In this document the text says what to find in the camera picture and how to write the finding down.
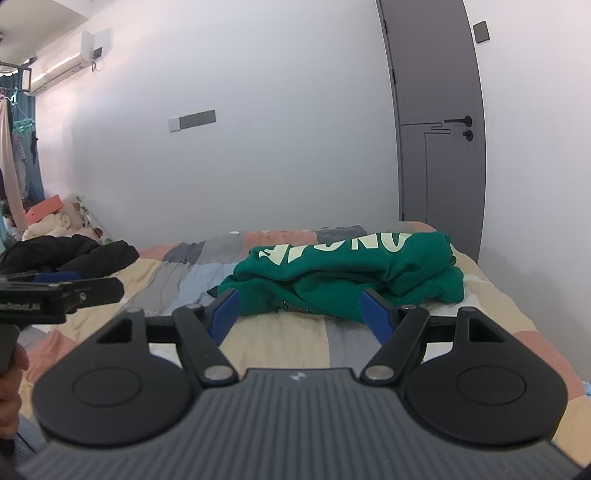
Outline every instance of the bed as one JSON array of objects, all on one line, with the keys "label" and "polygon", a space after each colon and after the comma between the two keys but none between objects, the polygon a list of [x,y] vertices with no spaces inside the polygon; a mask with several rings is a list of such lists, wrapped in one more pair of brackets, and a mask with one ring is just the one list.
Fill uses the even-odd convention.
[{"label": "bed", "polygon": [[[388,231],[427,232],[420,222],[399,222]],[[21,386],[21,412],[31,417],[31,392],[35,382],[60,358],[107,323],[121,309],[141,307],[147,315],[170,314],[195,301],[213,301],[207,291],[232,273],[248,251],[260,245],[326,244],[373,233],[360,225],[319,231],[231,232],[215,239],[187,244],[159,245],[144,251],[128,268],[116,273],[125,286],[117,304],[79,310],[60,326],[30,327],[21,335],[31,367]],[[571,458],[587,465],[591,461],[591,402],[572,366],[538,332],[535,324],[515,303],[490,283],[466,255],[454,251],[464,273],[465,299],[460,304],[429,303],[432,314],[455,315],[460,306],[483,310],[551,365],[564,379],[569,402],[554,437]],[[430,355],[437,354],[437,345]],[[178,363],[174,346],[151,345],[152,353]],[[379,348],[362,324],[325,316],[279,311],[240,318],[221,346],[223,353],[243,374],[251,367],[327,368],[361,367]]]}]

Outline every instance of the ceiling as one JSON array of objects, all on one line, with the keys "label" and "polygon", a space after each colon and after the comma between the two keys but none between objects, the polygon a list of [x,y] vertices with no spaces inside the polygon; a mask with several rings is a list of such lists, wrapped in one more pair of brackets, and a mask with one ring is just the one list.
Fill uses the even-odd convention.
[{"label": "ceiling", "polygon": [[86,20],[54,0],[0,0],[0,60],[20,65]]}]

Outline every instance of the gray door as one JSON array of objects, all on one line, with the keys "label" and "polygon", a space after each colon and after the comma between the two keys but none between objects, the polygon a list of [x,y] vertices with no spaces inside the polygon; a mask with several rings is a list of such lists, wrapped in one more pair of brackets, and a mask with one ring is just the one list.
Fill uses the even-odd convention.
[{"label": "gray door", "polygon": [[[464,3],[378,0],[378,6],[395,85],[401,218],[426,222],[448,233],[458,250],[478,260],[485,129],[480,76]],[[470,127],[445,123],[467,115],[472,119]]]}]

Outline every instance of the pink box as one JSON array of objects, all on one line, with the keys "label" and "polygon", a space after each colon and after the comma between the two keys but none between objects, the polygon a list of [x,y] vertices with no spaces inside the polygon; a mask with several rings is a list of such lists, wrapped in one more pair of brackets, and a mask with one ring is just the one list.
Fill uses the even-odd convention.
[{"label": "pink box", "polygon": [[64,208],[64,204],[61,202],[60,196],[55,195],[47,200],[43,200],[41,203],[29,208],[29,211],[25,214],[27,225],[37,223],[42,218],[46,217],[50,213],[56,213],[58,210]]}]

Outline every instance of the green sweatshirt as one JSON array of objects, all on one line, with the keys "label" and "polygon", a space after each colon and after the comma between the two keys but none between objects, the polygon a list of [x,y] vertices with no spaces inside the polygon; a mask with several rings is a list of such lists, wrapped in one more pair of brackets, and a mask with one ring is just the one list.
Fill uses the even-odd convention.
[{"label": "green sweatshirt", "polygon": [[219,293],[237,288],[241,315],[278,309],[363,322],[359,298],[373,288],[394,305],[464,298],[449,237],[441,232],[374,233],[326,245],[255,247]]}]

